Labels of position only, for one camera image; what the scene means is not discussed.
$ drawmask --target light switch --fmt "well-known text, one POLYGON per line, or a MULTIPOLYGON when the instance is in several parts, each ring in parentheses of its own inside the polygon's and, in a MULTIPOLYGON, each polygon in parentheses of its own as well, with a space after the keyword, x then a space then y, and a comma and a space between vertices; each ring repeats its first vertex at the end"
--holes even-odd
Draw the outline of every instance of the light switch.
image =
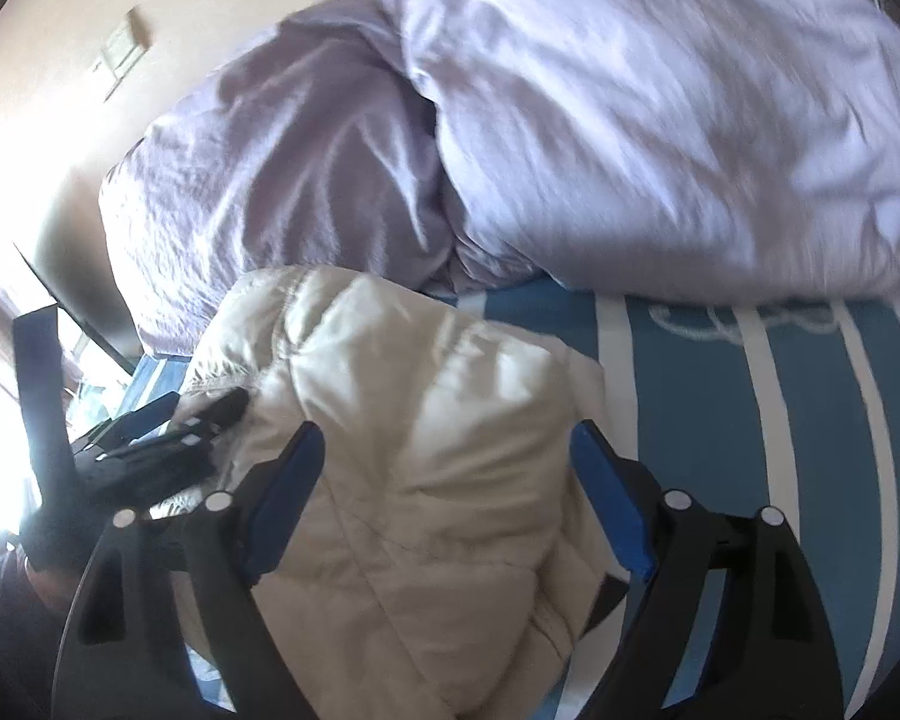
POLYGON ((107 100, 130 69, 146 53, 146 46, 134 29, 133 11, 122 18, 110 33, 100 53, 90 66, 91 85, 95 94, 107 100))

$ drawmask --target white down jacket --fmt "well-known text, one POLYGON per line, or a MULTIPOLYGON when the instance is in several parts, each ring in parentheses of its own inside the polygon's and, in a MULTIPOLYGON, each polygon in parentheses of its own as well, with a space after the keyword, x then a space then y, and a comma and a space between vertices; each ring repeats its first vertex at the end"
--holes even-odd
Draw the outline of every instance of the white down jacket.
POLYGON ((233 386, 252 399, 220 477, 175 504, 232 490, 301 421, 322 428, 322 478, 254 591, 319 717, 530 716, 614 568, 568 469, 571 428, 602 416, 597 364, 381 278, 293 266, 231 290, 178 418, 233 386))

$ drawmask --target blue striped bed sheet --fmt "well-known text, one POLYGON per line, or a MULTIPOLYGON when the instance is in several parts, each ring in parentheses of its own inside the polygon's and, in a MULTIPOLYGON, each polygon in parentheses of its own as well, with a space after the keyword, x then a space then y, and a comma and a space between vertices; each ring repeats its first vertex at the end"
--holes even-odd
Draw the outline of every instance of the blue striped bed sheet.
MULTIPOLYGON (((599 360, 608 437, 664 488, 729 514, 786 512, 834 632, 847 716, 858 709, 900 656, 899 307, 688 308, 549 279, 445 302, 599 360)), ((146 358, 125 408, 177 389, 185 370, 185 359, 146 358)), ((668 703, 696 686, 719 600, 715 578, 668 703)), ((576 716, 625 618, 620 608, 580 642, 533 720, 576 716)))

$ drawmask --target beige wall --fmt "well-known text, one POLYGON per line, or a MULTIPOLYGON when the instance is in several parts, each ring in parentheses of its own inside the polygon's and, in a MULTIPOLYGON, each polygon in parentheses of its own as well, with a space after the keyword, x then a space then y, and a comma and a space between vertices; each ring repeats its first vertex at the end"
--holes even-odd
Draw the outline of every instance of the beige wall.
POLYGON ((128 314, 97 191, 146 125, 257 30, 320 0, 9 0, 0 13, 0 229, 118 348, 128 314), (151 48, 103 103, 86 72, 135 8, 151 48))

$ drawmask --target pillow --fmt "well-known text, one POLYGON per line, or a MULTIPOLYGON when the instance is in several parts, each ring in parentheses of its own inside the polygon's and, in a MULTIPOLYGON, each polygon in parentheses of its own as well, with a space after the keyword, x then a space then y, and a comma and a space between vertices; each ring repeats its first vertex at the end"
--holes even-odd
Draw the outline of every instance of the pillow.
POLYGON ((900 292, 900 29, 871 2, 383 1, 474 279, 900 292))
POLYGON ((247 271, 329 264, 416 289, 451 248, 432 103, 376 0, 259 35, 103 181, 117 286, 146 349, 189 355, 247 271))

